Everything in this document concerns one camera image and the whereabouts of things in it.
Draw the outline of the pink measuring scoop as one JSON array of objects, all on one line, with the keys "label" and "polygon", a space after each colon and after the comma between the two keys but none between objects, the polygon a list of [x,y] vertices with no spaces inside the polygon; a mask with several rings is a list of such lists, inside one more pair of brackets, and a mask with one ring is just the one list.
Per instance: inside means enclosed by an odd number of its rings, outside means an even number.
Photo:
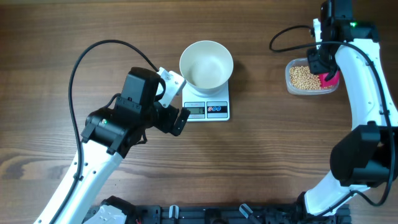
[{"label": "pink measuring scoop", "polygon": [[329,87],[333,87],[336,86],[337,84],[339,84],[339,80],[340,80],[340,72],[337,71],[334,75],[333,78],[331,78],[330,80],[326,81],[326,77],[329,75],[329,73],[322,73],[319,74],[319,79],[320,79],[320,87],[321,88],[329,88]]}]

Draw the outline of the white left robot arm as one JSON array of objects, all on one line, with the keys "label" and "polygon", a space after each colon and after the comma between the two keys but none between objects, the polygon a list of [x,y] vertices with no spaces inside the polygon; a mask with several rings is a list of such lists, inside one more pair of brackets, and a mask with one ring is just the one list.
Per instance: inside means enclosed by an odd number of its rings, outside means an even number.
[{"label": "white left robot arm", "polygon": [[179,136],[190,112],[170,103],[185,84],[184,77],[164,68],[131,68],[122,92],[111,99],[114,108],[88,115],[73,162],[36,222],[81,223],[130,148],[147,142],[147,129]]}]

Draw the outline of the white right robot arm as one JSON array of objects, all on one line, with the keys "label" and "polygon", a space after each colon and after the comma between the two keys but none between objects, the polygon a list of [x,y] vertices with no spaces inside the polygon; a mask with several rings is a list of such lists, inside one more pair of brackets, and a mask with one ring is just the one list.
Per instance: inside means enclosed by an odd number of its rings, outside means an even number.
[{"label": "white right robot arm", "polygon": [[320,35],[308,45],[310,70],[342,73],[352,130],[332,149],[329,173],[303,196],[309,220],[334,214],[356,195],[379,207],[397,178],[397,108],[382,71],[376,26],[355,20],[351,1],[325,1],[314,28]]}]

